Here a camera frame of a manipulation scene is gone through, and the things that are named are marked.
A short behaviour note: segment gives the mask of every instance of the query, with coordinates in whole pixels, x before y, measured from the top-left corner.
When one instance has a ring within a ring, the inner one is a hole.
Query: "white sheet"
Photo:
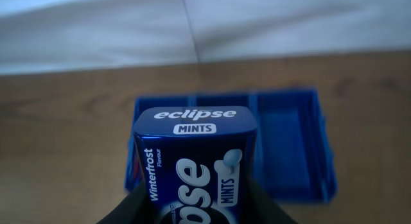
[[[411,0],[1,0],[0,74],[409,49]]]

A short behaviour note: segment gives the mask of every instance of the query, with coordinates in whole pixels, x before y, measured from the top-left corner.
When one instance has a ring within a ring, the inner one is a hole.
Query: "wood grain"
[[[316,87],[335,153],[330,205],[301,223],[411,223],[411,52],[0,78],[0,223],[95,223],[124,197],[143,94]]]

